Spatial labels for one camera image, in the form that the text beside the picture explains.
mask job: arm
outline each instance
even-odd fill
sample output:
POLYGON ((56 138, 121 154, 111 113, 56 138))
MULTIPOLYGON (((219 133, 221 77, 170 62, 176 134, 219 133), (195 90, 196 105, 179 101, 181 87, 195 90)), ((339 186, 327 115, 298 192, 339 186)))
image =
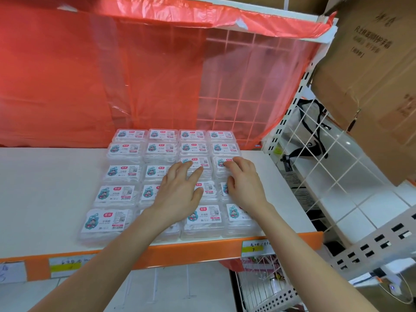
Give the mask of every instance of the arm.
POLYGON ((254 164, 241 157, 226 162, 232 175, 228 192, 261 226, 291 283, 311 312, 377 312, 328 265, 267 202, 254 164))
POLYGON ((191 165, 192 162, 174 164, 163 178, 154 204, 29 312, 103 311, 149 244, 197 208, 203 190, 194 192, 194 188, 202 168, 186 180, 191 165))

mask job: teal cartoon illustration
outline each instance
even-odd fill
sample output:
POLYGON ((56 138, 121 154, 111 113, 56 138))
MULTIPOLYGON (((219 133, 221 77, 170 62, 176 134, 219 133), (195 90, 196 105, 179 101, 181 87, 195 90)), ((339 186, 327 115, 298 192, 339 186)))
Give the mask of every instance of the teal cartoon illustration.
POLYGON ((94 229, 97 224, 98 224, 98 214, 96 213, 95 215, 92 215, 91 217, 88 218, 86 224, 85 224, 85 228, 88 230, 94 229))
POLYGON ((110 152, 114 153, 114 152, 118 152, 119 150, 120 150, 120 146, 116 144, 115 146, 111 147, 110 152))
POLYGON ((231 218, 233 218, 233 219, 236 219, 236 218, 238 218, 238 216, 239 216, 240 214, 238 213, 238 210, 237 210, 237 208, 236 207, 234 207, 234 206, 232 206, 231 208, 230 208, 230 217, 231 218))
POLYGON ((148 151, 156 151, 156 144, 149 144, 149 149, 148 151))
POLYGON ((191 213, 190 216, 188 217, 188 219, 190 221, 196 221, 196 220, 198 220, 198 214, 196 213, 196 211, 193 212, 193 213, 191 213))
POLYGON ((107 173, 108 176, 114 176, 116 174, 117 174, 117 166, 111 167, 110 170, 107 173))
POLYGON ((106 187, 104 189, 101 189, 100 193, 98 194, 98 199, 106 199, 109 196, 110 188, 106 187))
POLYGON ((143 197, 145 198, 149 198, 153 196, 153 188, 151 186, 149 186, 148 188, 146 188, 143 192, 143 197))
POLYGON ((156 174, 156 169, 154 166, 149 167, 149 169, 147 170, 147 175, 155 175, 156 174))

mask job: forearm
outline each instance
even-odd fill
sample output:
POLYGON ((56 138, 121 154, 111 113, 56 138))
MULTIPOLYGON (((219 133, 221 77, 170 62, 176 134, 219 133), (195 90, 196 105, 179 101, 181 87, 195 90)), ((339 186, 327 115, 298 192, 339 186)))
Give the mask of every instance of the forearm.
POLYGON ((156 213, 151 209, 145 210, 120 236, 30 312, 103 311, 134 263, 164 229, 156 213))
POLYGON ((273 206, 262 209, 267 214, 256 220, 309 311, 377 311, 292 230, 273 206))

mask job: cardboard box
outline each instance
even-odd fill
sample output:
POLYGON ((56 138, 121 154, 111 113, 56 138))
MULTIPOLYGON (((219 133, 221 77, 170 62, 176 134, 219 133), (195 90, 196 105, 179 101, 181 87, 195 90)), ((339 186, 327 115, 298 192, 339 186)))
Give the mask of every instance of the cardboard box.
MULTIPOLYGON (((284 9, 284 0, 230 0, 254 5, 261 5, 264 7, 272 7, 275 9, 284 9)), ((328 4, 328 0, 289 0, 288 10, 322 15, 325 12, 325 8, 328 4)))
POLYGON ((350 0, 312 91, 399 185, 416 171, 416 0, 350 0))

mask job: orange shelf edge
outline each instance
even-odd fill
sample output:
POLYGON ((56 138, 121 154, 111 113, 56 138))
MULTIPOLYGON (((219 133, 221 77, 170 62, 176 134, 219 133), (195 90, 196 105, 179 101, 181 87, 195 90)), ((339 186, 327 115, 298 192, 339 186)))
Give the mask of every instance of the orange shelf edge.
MULTIPOLYGON (((299 233, 299 236, 314 250, 318 250, 322 246, 323 232, 299 233)), ((149 246, 134 264, 133 270, 238 258, 241 257, 243 241, 265 238, 266 237, 243 237, 227 240, 149 246)), ((0 258, 0 262, 24 261, 28 281, 45 280, 51 278, 49 258, 96 254, 99 251, 100 250, 0 258)))

